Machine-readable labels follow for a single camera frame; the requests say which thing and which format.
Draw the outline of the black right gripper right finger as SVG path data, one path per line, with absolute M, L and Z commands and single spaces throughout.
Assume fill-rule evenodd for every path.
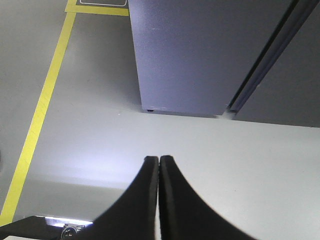
M 159 162 L 159 219 L 163 240 L 253 240 L 194 191 L 174 158 Z

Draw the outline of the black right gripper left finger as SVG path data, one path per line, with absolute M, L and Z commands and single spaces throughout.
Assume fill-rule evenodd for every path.
M 82 239 L 154 240 L 158 174 L 158 157 L 145 157 L 129 187 L 82 233 Z

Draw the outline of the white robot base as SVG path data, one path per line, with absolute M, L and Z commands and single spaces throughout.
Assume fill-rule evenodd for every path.
M 0 227 L 2 240 L 72 240 L 91 221 L 52 216 L 29 216 Z

